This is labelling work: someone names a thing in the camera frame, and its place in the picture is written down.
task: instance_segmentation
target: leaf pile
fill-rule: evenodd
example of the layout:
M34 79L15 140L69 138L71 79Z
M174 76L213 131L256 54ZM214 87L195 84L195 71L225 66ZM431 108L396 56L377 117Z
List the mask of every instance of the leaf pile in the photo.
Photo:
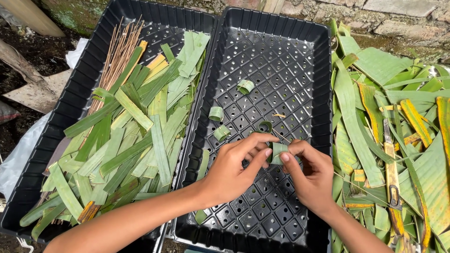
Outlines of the leaf pile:
M137 64L147 45L141 41L111 85L95 89L103 106L64 131L72 139L48 169L48 198L20 221L39 220L35 240L55 219L76 225L170 190L209 39L185 32L177 57L164 44L165 57L147 66Z
M334 200L396 252L447 252L449 73L331 29ZM334 231L332 252L348 252Z

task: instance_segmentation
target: fingernail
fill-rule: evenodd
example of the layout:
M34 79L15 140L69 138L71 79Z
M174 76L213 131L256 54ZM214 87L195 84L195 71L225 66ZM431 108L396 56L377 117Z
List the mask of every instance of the fingernail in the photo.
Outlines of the fingernail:
M288 154L286 154L286 153L282 153L282 154L280 155L280 157L281 157L281 160L282 160L283 162L289 161L289 156L288 156Z
M265 157L269 157L270 156L270 154L272 153L272 150L271 149L267 149L266 151L265 151Z

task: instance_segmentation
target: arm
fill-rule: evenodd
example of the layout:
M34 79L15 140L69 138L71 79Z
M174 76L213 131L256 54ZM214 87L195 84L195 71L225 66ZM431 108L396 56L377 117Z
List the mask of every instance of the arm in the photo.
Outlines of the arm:
M292 154L301 158L303 171ZM333 200L333 164L331 158L306 141L295 140L289 153L280 155L283 171L291 174L298 199L328 223L352 253L392 253L380 239L364 228Z
M270 134L225 144L201 180L164 195L112 210L53 239L45 253L114 253L159 225L183 214L232 201L253 183L272 150ZM242 168L242 160L250 162Z

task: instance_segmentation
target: seedling tray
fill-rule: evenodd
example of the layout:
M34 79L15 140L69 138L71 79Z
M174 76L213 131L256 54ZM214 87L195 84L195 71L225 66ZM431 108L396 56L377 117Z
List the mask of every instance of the seedling tray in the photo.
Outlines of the seedling tray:
M223 144L247 137L263 120L271 121L288 140L307 140L321 152L332 154L327 26L227 8L219 21L213 50L207 78L199 89L201 99L195 101L190 116L176 189L195 182L202 149L211 152L209 167ZM255 84L248 95L236 90L242 79ZM224 108L223 121L208 119L212 106ZM220 125L231 131L222 142L213 136ZM292 179L278 165L261 168L243 195L205 213L208 216L201 225L193 213L175 219L175 241L221 252L330 251L328 225L298 201Z
M89 42L62 92L51 116L20 176L11 199L0 217L0 232L31 239L36 223L21 227L19 220L33 208L40 198L45 170L58 143L64 137L63 130L83 118L91 103L92 90L98 86L113 34L120 23L126 25L139 18L144 20L141 39L148 42L140 64L147 65L159 52L160 45L168 43L177 55L183 47L185 30L213 35L216 17L207 13L138 0L111 0L103 12ZM39 243L49 243L54 237L68 230L68 225L50 225L40 235ZM123 252L160 252L165 226L136 240Z

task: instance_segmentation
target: wooden post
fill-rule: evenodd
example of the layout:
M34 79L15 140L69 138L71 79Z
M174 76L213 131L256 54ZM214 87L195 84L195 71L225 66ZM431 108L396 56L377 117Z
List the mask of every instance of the wooden post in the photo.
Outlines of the wooden post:
M31 0L0 0L0 5L39 34L53 37L66 36Z
M274 14L280 14L283 4L284 0L261 0L257 9L265 12L272 12Z

